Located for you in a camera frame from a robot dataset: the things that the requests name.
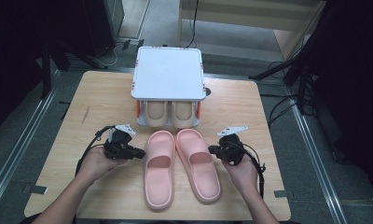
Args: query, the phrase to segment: table surface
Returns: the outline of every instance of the table surface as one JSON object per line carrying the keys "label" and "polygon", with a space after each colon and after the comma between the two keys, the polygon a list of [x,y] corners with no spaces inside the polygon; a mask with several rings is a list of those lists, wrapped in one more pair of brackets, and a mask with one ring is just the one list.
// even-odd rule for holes
{"label": "table surface", "polygon": [[[132,78],[131,74],[106,72],[87,72],[82,77],[36,183],[48,187],[48,192],[31,195],[24,211],[26,216],[42,212],[58,197],[74,178],[76,163],[86,146],[104,126],[130,124],[137,132],[130,145],[139,148],[144,148],[148,137],[158,130],[136,123]],[[274,195],[275,190],[284,190],[284,187],[257,85],[252,81],[205,78],[205,86],[212,94],[201,102],[200,125],[196,130],[209,146],[217,144],[216,134],[227,126],[248,126],[249,129],[238,136],[244,144],[253,147],[266,164],[265,202],[279,220],[289,219],[286,197]],[[177,133],[172,128],[166,130]],[[143,162],[134,159],[96,181],[76,215],[99,219],[251,220],[221,161],[214,159],[214,166],[222,190],[215,203],[203,204],[196,199],[185,168],[176,156],[173,203],[163,211],[153,212],[145,204]]]}

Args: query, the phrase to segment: white lid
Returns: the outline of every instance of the white lid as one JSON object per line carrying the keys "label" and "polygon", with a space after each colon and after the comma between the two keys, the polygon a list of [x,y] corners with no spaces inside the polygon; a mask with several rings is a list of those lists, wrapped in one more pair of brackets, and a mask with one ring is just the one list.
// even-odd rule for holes
{"label": "white lid", "polygon": [[131,96],[146,101],[203,100],[206,92],[200,50],[140,47]]}

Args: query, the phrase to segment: pink slipper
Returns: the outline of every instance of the pink slipper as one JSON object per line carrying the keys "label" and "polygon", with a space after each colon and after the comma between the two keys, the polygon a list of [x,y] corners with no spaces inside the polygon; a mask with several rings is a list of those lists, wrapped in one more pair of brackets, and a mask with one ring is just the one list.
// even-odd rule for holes
{"label": "pink slipper", "polygon": [[175,144],[196,197],[204,203],[216,201],[221,188],[213,156],[201,134],[193,129],[184,129],[177,134]]}
{"label": "pink slipper", "polygon": [[145,153],[145,202],[151,209],[166,208],[173,201],[173,135],[167,131],[153,133]]}

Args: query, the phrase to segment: finger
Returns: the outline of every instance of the finger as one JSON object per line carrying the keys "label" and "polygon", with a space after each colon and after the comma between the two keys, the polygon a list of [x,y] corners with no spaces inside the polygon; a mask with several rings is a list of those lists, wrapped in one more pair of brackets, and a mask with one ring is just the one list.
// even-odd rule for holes
{"label": "finger", "polygon": [[122,159],[114,159],[114,160],[110,160],[110,166],[112,168],[116,167],[116,166],[119,166],[119,165],[122,165],[122,164],[125,164],[126,162],[128,162],[128,160],[122,160]]}
{"label": "finger", "polygon": [[229,163],[227,163],[226,161],[221,161],[221,162],[222,162],[222,164],[224,165],[224,167],[227,171],[229,171],[229,169],[231,169],[231,165]]}

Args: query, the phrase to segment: slipper strap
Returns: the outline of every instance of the slipper strap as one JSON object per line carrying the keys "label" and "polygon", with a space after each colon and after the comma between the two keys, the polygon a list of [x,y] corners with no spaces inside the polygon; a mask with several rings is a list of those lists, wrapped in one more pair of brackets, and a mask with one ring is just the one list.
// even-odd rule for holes
{"label": "slipper strap", "polygon": [[149,143],[145,148],[145,153],[148,161],[161,156],[167,156],[172,159],[174,154],[174,141],[169,140]]}
{"label": "slipper strap", "polygon": [[188,160],[193,154],[196,153],[204,152],[210,154],[206,143],[201,138],[180,139],[179,146],[179,151],[183,153],[185,158]]}

